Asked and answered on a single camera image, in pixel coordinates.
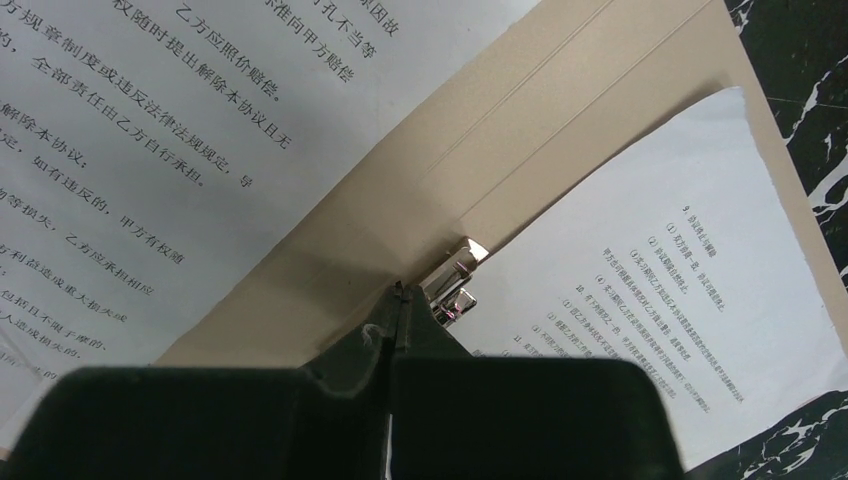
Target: metal clip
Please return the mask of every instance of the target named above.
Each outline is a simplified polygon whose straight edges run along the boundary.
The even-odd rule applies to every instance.
[[[489,252],[465,237],[449,255],[420,283],[430,301],[433,315],[445,327],[477,305],[477,300],[462,287],[471,280],[471,275]]]

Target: document page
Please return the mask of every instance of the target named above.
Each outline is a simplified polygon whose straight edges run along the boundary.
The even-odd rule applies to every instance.
[[[467,288],[479,304],[450,331],[477,355],[641,366],[686,469],[848,387],[738,88],[602,166]]]
[[[63,373],[159,357],[536,3],[0,0],[0,448]]]

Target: white paper sheet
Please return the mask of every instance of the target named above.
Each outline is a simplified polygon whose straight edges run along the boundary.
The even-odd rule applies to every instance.
[[[42,378],[0,447],[54,376],[155,360],[536,3],[0,2],[0,330],[32,352],[0,421],[9,365]]]
[[[641,364],[687,469],[848,386],[741,89],[601,167],[469,285],[479,305],[450,331],[470,351]]]

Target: black marble surface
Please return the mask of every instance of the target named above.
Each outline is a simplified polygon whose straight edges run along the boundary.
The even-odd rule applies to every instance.
[[[848,1],[725,0],[848,285]],[[687,473],[848,479],[848,392],[830,392]]]

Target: beige file folder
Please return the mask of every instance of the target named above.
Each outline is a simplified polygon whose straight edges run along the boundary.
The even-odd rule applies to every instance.
[[[468,235],[497,250],[626,145],[745,88],[757,145],[837,330],[848,295],[721,0],[545,0],[436,91],[163,365],[307,361]]]

